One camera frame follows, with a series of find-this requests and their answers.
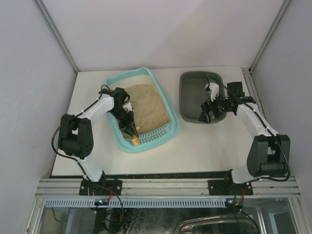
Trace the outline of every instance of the white table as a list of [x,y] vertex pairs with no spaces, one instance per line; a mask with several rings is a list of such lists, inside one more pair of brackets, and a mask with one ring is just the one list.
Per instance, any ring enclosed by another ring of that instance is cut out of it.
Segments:
[[[233,113],[217,124],[185,122],[179,114],[179,78],[187,71],[211,71],[221,75],[223,83],[242,81],[239,66],[152,69],[180,121],[176,137],[154,149],[140,153],[122,151],[110,130],[106,116],[93,128],[94,156],[107,175],[227,171],[246,163],[252,138]],[[103,81],[122,71],[79,72],[69,114],[85,109],[97,97]],[[81,176],[73,160],[56,157],[52,176]]]

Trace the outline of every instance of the blue litter box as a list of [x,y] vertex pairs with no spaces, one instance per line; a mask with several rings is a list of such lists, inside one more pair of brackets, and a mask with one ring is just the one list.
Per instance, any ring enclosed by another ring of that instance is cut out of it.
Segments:
[[180,129],[180,123],[176,116],[176,113],[168,101],[166,95],[161,89],[157,79],[154,77],[151,70],[146,67],[142,67],[136,70],[127,71],[121,73],[115,77],[109,78],[104,81],[104,84],[109,86],[111,89],[115,89],[116,87],[127,88],[137,84],[154,84],[167,108],[170,122],[145,134],[139,135],[140,145],[135,146],[132,143],[132,138],[125,138],[119,127],[117,120],[113,117],[112,114],[107,113],[108,121],[110,123],[113,135],[117,141],[118,146],[126,152],[136,153],[144,150],[149,150],[158,145],[161,145],[168,140],[172,139],[177,135]]

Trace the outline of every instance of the robotic arm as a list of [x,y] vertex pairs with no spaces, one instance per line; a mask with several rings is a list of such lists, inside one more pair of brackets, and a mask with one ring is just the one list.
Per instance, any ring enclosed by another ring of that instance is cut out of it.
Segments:
[[209,82],[205,90],[211,93],[211,98],[201,104],[202,113],[199,121],[211,123],[212,117],[219,118],[224,112],[233,112],[245,124],[253,137],[253,143],[248,154],[247,163],[230,170],[226,178],[229,183],[243,184],[257,180],[260,177],[283,176],[290,173],[288,160],[290,139],[287,135],[279,135],[265,118],[252,97],[246,97],[241,82],[227,84],[228,97],[218,93],[218,82]]
[[102,89],[99,94],[97,101],[79,115],[62,116],[58,136],[58,148],[72,157],[83,170],[85,179],[92,182],[99,182],[105,176],[92,154],[92,126],[105,113],[110,112],[118,120],[120,130],[130,135],[135,145],[139,144],[131,104],[125,104],[130,99],[127,92],[116,88]]

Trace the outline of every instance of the wall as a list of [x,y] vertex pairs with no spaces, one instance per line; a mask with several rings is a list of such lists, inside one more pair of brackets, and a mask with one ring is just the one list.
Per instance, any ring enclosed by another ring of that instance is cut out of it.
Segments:
[[43,0],[81,71],[251,65],[283,0]]
[[0,8],[0,227],[20,234],[75,74],[31,0]]
[[290,164],[312,215],[312,1],[290,4],[255,70],[269,121],[291,138]]

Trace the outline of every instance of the gray tray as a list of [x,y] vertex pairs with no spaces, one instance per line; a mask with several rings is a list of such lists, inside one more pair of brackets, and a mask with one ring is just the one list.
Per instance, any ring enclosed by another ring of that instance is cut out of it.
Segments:
[[[210,98],[210,94],[205,91],[207,84],[207,74],[222,82],[220,75],[214,72],[191,71],[185,72],[180,77],[179,90],[179,107],[182,118],[190,123],[204,123],[198,121],[201,114],[200,105]],[[219,87],[219,93],[224,96],[224,89]],[[220,118],[212,119],[211,123],[218,123],[223,120],[226,113],[223,113]]]

